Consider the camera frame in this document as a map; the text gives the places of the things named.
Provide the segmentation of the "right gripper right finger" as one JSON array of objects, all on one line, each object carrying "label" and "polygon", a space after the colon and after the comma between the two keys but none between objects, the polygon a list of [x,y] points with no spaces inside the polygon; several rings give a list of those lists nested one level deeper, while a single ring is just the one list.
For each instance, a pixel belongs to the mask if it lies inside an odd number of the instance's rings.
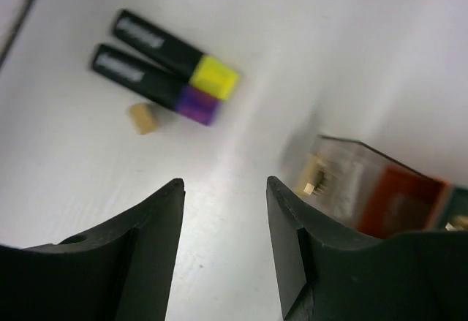
[{"label": "right gripper right finger", "polygon": [[284,320],[465,320],[467,233],[381,240],[267,180],[268,225]]}]

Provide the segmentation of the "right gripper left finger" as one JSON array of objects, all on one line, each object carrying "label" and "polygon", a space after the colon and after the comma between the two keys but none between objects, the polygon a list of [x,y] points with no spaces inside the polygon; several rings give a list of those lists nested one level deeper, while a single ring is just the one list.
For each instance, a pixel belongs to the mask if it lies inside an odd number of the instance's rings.
[{"label": "right gripper left finger", "polygon": [[3,320],[163,320],[184,182],[58,244],[1,248]]}]

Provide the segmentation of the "small beige eraser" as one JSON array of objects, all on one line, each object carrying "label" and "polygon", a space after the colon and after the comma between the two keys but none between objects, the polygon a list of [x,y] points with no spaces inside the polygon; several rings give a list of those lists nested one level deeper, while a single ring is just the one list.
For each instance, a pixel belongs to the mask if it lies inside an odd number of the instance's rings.
[{"label": "small beige eraser", "polygon": [[147,135],[158,129],[156,105],[154,103],[137,103],[127,108],[127,115],[139,135]]}]

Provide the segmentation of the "teal drawer box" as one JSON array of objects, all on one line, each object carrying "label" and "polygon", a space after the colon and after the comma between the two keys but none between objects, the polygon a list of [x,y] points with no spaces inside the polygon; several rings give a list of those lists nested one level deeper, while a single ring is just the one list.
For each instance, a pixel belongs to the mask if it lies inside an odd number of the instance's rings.
[{"label": "teal drawer box", "polygon": [[435,230],[467,230],[467,188],[454,186],[433,225]]}]

